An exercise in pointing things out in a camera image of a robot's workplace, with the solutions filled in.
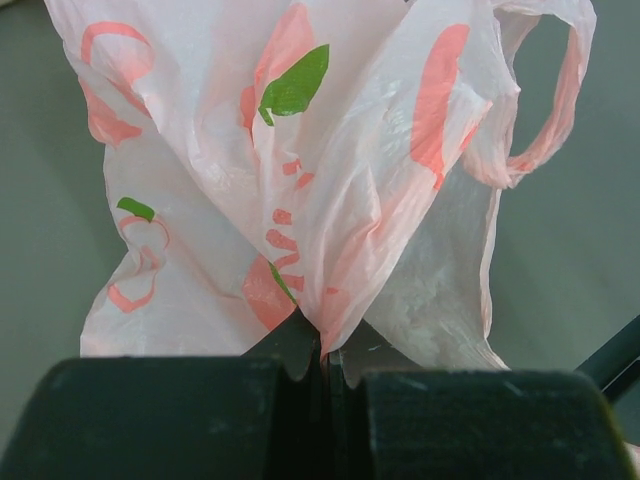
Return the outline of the pink plastic bag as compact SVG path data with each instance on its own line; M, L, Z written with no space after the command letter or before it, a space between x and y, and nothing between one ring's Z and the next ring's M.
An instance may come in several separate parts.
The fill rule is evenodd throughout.
M588 1L50 1L127 253L84 356L241 355L300 311L499 369L501 193L575 118Z

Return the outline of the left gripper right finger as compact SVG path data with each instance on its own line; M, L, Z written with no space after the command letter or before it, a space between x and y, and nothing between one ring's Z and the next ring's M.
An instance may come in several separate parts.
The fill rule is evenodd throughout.
M370 325L328 358L339 479L633 479L613 407L573 372L423 369Z

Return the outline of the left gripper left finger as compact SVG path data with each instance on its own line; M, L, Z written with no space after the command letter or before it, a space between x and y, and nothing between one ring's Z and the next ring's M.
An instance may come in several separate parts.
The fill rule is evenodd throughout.
M246 354L78 358L40 381L5 479L312 479L319 336L291 314Z

